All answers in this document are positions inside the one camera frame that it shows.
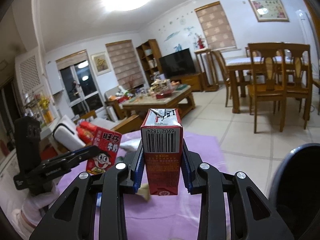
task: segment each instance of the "wooden stand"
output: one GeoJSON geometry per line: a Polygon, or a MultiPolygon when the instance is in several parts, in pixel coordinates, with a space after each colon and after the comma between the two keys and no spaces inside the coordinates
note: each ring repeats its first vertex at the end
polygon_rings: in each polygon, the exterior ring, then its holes
{"type": "Polygon", "coordinates": [[[218,80],[216,68],[214,66],[213,57],[211,54],[211,49],[195,50],[195,54],[196,54],[196,58],[197,58],[197,62],[198,62],[200,71],[202,72],[201,66],[204,69],[204,72],[201,73],[204,91],[206,91],[206,92],[217,91],[219,89],[219,80],[218,80]],[[205,64],[204,64],[204,61],[202,58],[202,54],[206,55],[208,69],[209,69],[209,75],[210,75],[212,82],[213,82],[212,85],[209,84],[207,73],[205,72],[205,64]]]}
{"type": "Polygon", "coordinates": [[[203,77],[202,73],[181,75],[170,78],[171,81],[179,81],[181,84],[187,84],[191,86],[192,91],[203,91],[203,77]]]}
{"type": "Polygon", "coordinates": [[[159,62],[159,58],[162,57],[158,43],[155,39],[148,40],[145,43],[141,44],[137,48],[137,52],[139,55],[139,59],[143,70],[146,74],[148,83],[151,84],[153,82],[153,74],[154,72],[159,71],[162,73],[162,68],[159,62]],[[146,54],[146,51],[151,49],[151,54],[146,54]],[[154,67],[152,68],[149,64],[149,61],[153,61],[154,67]]]}

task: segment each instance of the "juice box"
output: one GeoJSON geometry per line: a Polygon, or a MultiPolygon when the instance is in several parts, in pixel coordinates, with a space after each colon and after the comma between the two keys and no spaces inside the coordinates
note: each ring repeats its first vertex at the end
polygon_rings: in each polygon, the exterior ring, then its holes
{"type": "Polygon", "coordinates": [[[105,151],[98,156],[87,161],[86,171],[91,174],[106,172],[108,168],[115,164],[122,134],[108,129],[97,127],[92,145],[105,151]]]}
{"type": "Polygon", "coordinates": [[[183,128],[177,109],[149,109],[141,125],[150,194],[177,195],[183,128]]]}

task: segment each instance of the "black object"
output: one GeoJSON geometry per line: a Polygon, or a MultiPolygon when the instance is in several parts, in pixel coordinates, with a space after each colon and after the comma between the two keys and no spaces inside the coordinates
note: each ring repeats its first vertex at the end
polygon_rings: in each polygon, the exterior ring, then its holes
{"type": "Polygon", "coordinates": [[[51,190],[51,181],[68,172],[80,162],[99,155],[97,146],[87,146],[41,161],[39,154],[40,123],[29,116],[14,122],[17,159],[20,173],[13,177],[17,190],[29,188],[33,195],[51,190]]]}
{"type": "Polygon", "coordinates": [[[189,49],[180,50],[159,58],[166,78],[196,73],[189,49]]]}
{"type": "Polygon", "coordinates": [[[320,144],[292,150],[280,164],[271,184],[269,201],[296,240],[320,236],[320,144]]]}
{"type": "MultiPolygon", "coordinates": [[[[30,240],[93,239],[97,193],[102,192],[99,239],[127,240],[123,194],[134,194],[143,174],[143,148],[105,173],[80,173],[55,201],[30,240]]],[[[198,240],[226,239],[224,192],[228,194],[231,239],[293,240],[276,209],[243,172],[234,176],[203,163],[183,142],[181,164],[188,192],[202,194],[198,240]]]]}

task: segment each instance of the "glass door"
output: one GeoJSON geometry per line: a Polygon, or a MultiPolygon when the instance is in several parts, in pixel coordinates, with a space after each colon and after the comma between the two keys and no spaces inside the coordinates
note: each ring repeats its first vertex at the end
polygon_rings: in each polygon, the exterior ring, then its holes
{"type": "Polygon", "coordinates": [[[75,115],[104,109],[87,60],[60,70],[60,74],[75,115]]]}

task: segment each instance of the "sofa armrest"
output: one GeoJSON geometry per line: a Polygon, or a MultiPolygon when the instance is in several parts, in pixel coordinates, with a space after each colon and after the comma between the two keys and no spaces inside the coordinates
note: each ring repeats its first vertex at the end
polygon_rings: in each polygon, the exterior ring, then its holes
{"type": "Polygon", "coordinates": [[[140,129],[143,123],[143,119],[138,115],[132,115],[129,118],[123,120],[120,124],[112,128],[113,131],[121,134],[137,131],[140,129]]]}

